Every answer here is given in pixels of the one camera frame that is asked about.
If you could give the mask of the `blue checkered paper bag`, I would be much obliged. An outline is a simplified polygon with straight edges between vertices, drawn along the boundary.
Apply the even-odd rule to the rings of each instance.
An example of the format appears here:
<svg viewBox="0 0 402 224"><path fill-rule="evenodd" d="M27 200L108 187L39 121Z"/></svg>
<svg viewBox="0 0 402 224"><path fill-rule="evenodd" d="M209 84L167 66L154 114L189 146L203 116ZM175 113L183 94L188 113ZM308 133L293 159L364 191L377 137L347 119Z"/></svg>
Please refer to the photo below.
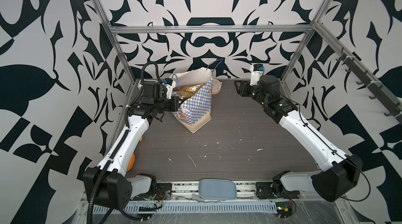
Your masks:
<svg viewBox="0 0 402 224"><path fill-rule="evenodd" d="M170 78L176 82L173 89L174 96L181 97L179 95L181 87L206 83L193 97L184 100L179 110L173 113L174 117L191 133L197 132L211 120L213 72L221 62L222 60L216 60L209 64L208 67L170 75Z"/></svg>

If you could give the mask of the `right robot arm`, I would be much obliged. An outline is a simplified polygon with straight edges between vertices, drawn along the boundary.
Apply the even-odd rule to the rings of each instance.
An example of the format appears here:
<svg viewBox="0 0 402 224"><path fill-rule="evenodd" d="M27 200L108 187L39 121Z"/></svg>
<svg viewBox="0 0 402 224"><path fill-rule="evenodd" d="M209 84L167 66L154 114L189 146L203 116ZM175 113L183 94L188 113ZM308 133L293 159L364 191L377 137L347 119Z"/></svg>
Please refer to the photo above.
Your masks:
<svg viewBox="0 0 402 224"><path fill-rule="evenodd" d="M272 192L285 197L291 192L317 193L334 202L355 188L363 176L363 161L356 154L348 155L336 147L302 115L299 104L280 92L280 81L270 75L252 73L251 80L234 82L241 97L249 97L262 106L267 116L287 130L312 156L318 166L313 172L285 171L273 178Z"/></svg>

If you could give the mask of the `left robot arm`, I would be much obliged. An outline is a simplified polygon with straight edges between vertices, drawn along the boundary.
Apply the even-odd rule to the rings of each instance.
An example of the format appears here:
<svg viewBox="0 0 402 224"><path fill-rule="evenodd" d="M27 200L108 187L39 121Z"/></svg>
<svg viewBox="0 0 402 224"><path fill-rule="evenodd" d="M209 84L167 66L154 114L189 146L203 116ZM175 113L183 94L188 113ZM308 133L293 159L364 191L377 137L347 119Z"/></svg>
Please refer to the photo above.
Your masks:
<svg viewBox="0 0 402 224"><path fill-rule="evenodd" d="M177 112L182 98L172 94L174 80L157 77L145 80L145 70L156 62L147 62L140 73L140 90L135 100L124 110L125 124L117 140L95 167L88 167L83 174L88 199L86 221L93 223L96 205L108 210L104 223L113 210L124 212L129 201L141 194L153 195L156 180L151 175L138 175L132 181L126 179L132 155L153 120L162 121L166 112Z"/></svg>

